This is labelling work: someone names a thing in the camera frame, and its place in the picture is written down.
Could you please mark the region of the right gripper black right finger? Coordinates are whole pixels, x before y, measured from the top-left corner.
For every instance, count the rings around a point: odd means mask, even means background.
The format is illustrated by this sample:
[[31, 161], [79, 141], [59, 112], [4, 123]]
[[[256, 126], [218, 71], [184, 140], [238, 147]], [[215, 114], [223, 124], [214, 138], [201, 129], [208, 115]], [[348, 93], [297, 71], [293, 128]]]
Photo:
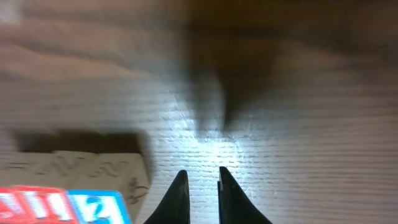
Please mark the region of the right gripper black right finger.
[[250, 201], [230, 171], [221, 166], [218, 181], [220, 224], [272, 224]]

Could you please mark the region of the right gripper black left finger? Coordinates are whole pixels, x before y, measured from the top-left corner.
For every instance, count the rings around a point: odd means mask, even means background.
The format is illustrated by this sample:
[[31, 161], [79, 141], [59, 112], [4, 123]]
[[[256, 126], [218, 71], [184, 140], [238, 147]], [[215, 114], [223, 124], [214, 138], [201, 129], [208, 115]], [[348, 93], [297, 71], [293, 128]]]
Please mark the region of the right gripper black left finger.
[[144, 224], [190, 224], [190, 194], [186, 170], [180, 170]]

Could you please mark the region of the blue 2 block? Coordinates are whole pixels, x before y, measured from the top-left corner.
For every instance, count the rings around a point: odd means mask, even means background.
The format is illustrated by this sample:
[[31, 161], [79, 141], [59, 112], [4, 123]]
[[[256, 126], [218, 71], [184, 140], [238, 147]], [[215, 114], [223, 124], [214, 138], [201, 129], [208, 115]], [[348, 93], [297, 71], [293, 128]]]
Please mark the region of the blue 2 block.
[[68, 188], [80, 223], [134, 223], [149, 193], [140, 154], [100, 154]]

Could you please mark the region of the red I block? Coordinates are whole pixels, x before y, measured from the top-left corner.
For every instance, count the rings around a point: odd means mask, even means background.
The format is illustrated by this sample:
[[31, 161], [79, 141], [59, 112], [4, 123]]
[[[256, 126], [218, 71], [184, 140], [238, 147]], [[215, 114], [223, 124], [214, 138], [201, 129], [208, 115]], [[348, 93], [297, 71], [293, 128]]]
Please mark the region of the red I block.
[[22, 196], [38, 223], [76, 223], [66, 189], [97, 155], [90, 152], [23, 152], [6, 165], [10, 185]]

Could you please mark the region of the red A block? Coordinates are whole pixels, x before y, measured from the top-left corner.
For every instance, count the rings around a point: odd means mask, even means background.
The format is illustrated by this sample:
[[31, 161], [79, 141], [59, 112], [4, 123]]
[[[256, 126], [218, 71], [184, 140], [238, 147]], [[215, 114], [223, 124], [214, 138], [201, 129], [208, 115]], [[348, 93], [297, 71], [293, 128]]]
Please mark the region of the red A block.
[[15, 185], [40, 185], [37, 172], [52, 159], [49, 153], [21, 152], [1, 164], [1, 223], [30, 223]]

